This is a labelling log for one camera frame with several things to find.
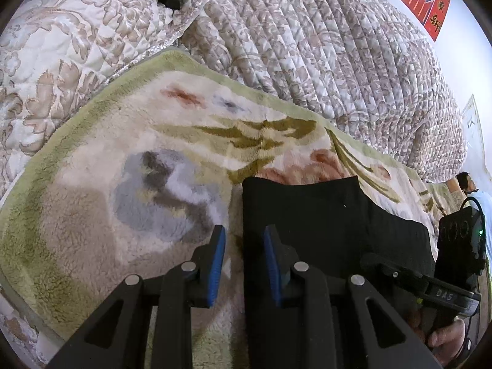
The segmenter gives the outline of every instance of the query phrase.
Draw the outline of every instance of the quilted comforter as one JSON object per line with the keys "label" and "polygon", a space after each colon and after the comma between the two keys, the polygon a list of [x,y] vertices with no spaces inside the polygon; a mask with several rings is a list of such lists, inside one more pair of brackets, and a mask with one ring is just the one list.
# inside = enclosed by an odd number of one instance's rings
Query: quilted comforter
{"label": "quilted comforter", "polygon": [[309,108],[441,182],[466,157],[429,39],[386,0],[212,0],[184,33],[199,62]]}

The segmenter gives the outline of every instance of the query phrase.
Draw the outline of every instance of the red banner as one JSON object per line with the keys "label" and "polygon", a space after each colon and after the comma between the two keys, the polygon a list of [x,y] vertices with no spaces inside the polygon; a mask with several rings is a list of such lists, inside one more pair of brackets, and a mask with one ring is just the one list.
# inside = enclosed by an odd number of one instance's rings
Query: red banner
{"label": "red banner", "polygon": [[434,3],[430,8],[430,13],[427,16],[424,27],[434,41],[436,41],[437,36],[441,31],[442,23],[444,22],[444,17],[446,17],[446,13],[448,12],[450,1],[451,0],[434,0]]}

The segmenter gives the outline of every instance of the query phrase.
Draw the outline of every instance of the pillow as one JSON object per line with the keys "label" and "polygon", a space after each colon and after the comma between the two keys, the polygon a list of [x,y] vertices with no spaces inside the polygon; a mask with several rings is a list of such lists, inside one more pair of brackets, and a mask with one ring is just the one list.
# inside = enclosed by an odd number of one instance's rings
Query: pillow
{"label": "pillow", "polygon": [[0,198],[102,85],[181,37],[210,0],[30,0],[0,36]]}

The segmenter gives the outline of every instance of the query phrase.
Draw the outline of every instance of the human hand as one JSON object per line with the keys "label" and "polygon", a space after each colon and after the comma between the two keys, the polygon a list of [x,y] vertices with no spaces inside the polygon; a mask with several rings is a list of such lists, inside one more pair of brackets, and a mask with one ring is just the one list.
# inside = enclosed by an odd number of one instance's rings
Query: human hand
{"label": "human hand", "polygon": [[[426,336],[420,328],[422,317],[420,311],[414,312],[408,319],[408,324],[415,334],[426,342]],[[465,326],[462,319],[455,320],[451,325],[437,329],[427,339],[427,345],[434,348],[434,356],[442,367],[445,367],[455,358],[464,342]]]}

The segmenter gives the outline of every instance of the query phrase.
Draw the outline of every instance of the floral quilt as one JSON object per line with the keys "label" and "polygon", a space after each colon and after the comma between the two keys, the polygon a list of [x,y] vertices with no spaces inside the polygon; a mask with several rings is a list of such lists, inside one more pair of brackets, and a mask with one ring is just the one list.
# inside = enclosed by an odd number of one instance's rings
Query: floral quilt
{"label": "floral quilt", "polygon": [[357,176],[373,202],[427,226],[434,257],[434,228],[456,209],[444,189],[429,190],[413,169],[321,115],[165,51],[58,129],[7,196],[0,283],[15,309],[0,306],[0,327],[41,365],[41,341],[54,353],[126,275],[166,273],[222,224],[219,296],[213,309],[193,311],[193,360],[248,367],[241,184],[249,176],[287,185]]}
{"label": "floral quilt", "polygon": [[98,88],[174,43],[208,1],[25,1],[0,35],[0,198]]}

